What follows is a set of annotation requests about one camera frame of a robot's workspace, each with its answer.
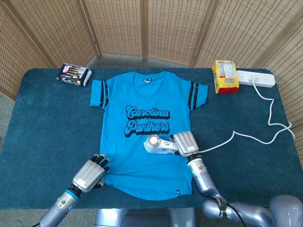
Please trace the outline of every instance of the t-shirt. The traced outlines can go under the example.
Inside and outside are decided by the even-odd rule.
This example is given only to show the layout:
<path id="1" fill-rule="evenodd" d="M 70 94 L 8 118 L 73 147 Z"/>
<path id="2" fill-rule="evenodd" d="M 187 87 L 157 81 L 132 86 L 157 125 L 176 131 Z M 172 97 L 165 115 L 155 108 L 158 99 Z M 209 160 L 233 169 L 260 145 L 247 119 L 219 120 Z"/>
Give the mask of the t-shirt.
<path id="1" fill-rule="evenodd" d="M 190 111 L 205 103 L 207 86 L 163 71 L 128 72 L 93 80 L 90 106 L 105 112 L 100 153 L 110 159 L 107 185 L 146 200 L 166 200 L 192 192 L 187 159 L 152 154 L 143 143 L 149 135 L 164 140 L 190 130 Z"/>

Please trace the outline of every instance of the shirt sleeve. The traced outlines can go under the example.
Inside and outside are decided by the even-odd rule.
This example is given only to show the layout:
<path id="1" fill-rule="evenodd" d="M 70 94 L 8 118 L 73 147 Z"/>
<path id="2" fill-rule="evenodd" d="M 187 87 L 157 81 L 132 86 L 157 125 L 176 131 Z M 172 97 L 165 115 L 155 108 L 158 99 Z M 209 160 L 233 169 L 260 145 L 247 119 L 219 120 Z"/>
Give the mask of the shirt sleeve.
<path id="1" fill-rule="evenodd" d="M 102 109 L 108 105 L 108 81 L 93 80 L 90 94 L 90 106 L 101 106 Z"/>
<path id="2" fill-rule="evenodd" d="M 207 85 L 198 84 L 193 81 L 190 81 L 187 86 L 190 86 L 187 87 L 189 90 L 187 106 L 190 111 L 193 111 L 206 102 Z"/>

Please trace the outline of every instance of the sleeve stripe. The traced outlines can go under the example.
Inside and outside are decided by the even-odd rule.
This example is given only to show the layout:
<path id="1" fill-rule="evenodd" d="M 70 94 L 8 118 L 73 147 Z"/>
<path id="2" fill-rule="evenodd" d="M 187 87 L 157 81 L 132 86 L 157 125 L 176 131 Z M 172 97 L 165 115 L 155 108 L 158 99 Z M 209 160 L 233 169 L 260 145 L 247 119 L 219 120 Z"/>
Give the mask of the sleeve stripe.
<path id="1" fill-rule="evenodd" d="M 104 91 L 103 91 L 103 80 L 101 81 L 101 98 L 100 98 L 100 106 L 103 106 L 104 100 Z"/>
<path id="2" fill-rule="evenodd" d="M 191 99 L 192 99 L 192 96 L 193 96 L 193 89 L 194 89 L 194 83 L 191 82 L 189 96 L 188 96 L 188 103 L 187 103 L 190 110 L 191 110 Z"/>
<path id="3" fill-rule="evenodd" d="M 193 110 L 195 110 L 196 107 L 197 107 L 198 89 L 199 89 L 199 84 L 196 83 L 195 95 L 194 95 L 194 108 L 193 108 Z"/>
<path id="4" fill-rule="evenodd" d="M 107 85 L 106 85 L 106 83 L 105 83 L 105 80 L 104 80 L 104 85 L 105 85 L 105 87 L 104 87 L 104 89 L 105 89 L 105 105 L 104 105 L 104 108 L 107 106 L 107 104 L 108 104 L 108 88 L 107 88 Z"/>

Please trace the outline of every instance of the power strip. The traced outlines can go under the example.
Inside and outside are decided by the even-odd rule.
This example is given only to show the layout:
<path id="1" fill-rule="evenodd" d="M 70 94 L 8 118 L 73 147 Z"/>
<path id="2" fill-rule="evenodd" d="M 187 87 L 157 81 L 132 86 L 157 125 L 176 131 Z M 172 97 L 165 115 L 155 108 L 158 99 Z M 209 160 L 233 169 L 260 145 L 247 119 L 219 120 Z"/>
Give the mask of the power strip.
<path id="1" fill-rule="evenodd" d="M 237 73 L 239 84 L 252 85 L 252 82 L 254 82 L 259 87 L 273 87 L 276 84 L 273 74 L 242 70 L 237 70 Z"/>

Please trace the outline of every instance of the white label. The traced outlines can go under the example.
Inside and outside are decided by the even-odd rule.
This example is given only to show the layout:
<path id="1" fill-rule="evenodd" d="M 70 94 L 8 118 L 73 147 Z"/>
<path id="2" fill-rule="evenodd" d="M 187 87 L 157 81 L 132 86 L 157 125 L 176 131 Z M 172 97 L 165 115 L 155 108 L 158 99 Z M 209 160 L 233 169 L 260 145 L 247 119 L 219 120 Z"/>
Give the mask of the white label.
<path id="1" fill-rule="evenodd" d="M 220 77 L 223 78 L 235 78 L 235 70 L 232 62 L 220 62 L 218 63 Z"/>
<path id="2" fill-rule="evenodd" d="M 79 73 L 79 74 L 83 74 L 83 73 L 85 72 L 85 69 L 86 69 L 86 68 L 81 67 L 81 68 L 79 69 L 78 73 Z"/>
<path id="3" fill-rule="evenodd" d="M 192 150 L 195 150 L 195 149 L 196 149 L 195 146 L 187 147 L 188 151 L 192 151 Z"/>
<path id="4" fill-rule="evenodd" d="M 77 184 L 78 184 L 79 186 L 84 187 L 84 186 L 85 186 L 85 184 L 86 184 L 86 182 L 85 182 L 85 181 L 83 181 L 81 178 L 79 178 L 79 179 L 77 180 Z"/>

